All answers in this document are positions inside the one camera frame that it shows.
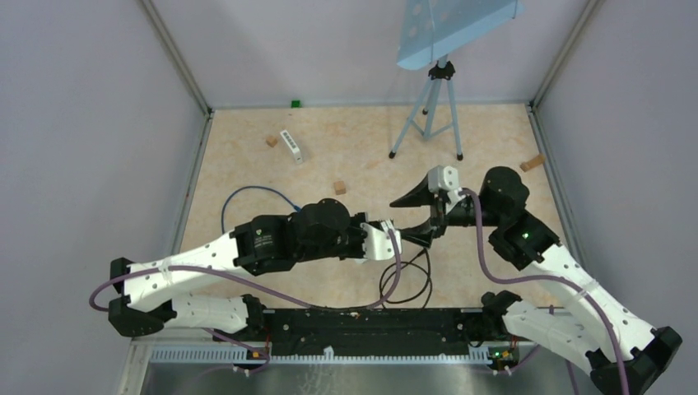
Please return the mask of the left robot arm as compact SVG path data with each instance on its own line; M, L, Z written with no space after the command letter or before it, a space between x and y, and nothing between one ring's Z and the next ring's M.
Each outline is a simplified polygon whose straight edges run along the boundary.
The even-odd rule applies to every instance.
M118 296L108 304L108 320L124 337L165 328L210 328L253 340L264 327L257 299L217 299L194 291L219 279L254 288L253 277L325 258L385 260L393 256L392 242L398 238L390 225L369 221L364 212L352 215L332 198L287 215L256 216L182 253L144 263L112 261L109 280Z

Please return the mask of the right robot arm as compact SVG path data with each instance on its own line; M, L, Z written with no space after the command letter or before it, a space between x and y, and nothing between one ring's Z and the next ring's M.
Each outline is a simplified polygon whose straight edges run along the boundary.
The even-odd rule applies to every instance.
M528 339L583 370L604 394L643 394L665 372L682 344L669 326L633 314L590 276L560 237L526 208L529 189L512 168L490 168L478 191L462 187L458 171L438 165L395 207L430 209L403 238L430 246L451 227L474 227L477 246L490 245L518 272L514 283L536 282L566 316L549 314L508 291L486 295L485 333Z

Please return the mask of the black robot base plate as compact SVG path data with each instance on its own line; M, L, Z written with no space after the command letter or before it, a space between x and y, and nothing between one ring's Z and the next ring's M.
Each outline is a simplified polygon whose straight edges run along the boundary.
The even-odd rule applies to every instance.
M521 341L481 309L265 310L230 333L238 342L269 345L273 356L464 356L475 346Z

